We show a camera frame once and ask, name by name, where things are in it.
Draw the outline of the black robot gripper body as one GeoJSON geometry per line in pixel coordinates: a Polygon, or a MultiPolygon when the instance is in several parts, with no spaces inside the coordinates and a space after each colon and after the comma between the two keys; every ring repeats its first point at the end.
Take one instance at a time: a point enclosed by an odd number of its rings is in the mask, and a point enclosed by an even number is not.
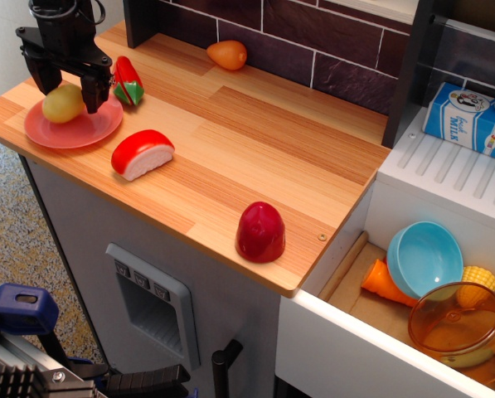
{"type": "Polygon", "coordinates": [[[19,27],[21,52],[32,75],[107,76],[112,61],[95,43],[95,24],[82,14],[38,17],[35,27],[19,27]]]}

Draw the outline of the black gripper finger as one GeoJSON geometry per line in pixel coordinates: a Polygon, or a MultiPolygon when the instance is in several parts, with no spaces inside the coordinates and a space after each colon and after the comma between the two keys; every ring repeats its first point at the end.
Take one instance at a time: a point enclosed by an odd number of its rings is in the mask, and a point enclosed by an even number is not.
{"type": "Polygon", "coordinates": [[[44,58],[36,58],[23,53],[27,69],[29,70],[37,88],[44,95],[48,95],[58,88],[62,82],[61,71],[44,58]]]}
{"type": "Polygon", "coordinates": [[[89,68],[80,78],[81,92],[89,114],[95,114],[109,98],[112,75],[109,67],[89,68]]]}

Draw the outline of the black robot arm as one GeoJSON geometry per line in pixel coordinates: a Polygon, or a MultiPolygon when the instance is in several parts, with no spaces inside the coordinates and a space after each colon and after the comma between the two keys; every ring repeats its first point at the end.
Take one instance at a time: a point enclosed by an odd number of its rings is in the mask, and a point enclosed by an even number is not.
{"type": "Polygon", "coordinates": [[[22,56],[37,88],[49,94],[66,72],[80,78],[82,99],[90,114],[108,100],[113,81],[111,58],[95,43],[96,26],[104,21],[105,9],[97,2],[95,19],[90,1],[30,1],[34,27],[19,27],[22,56]]]}

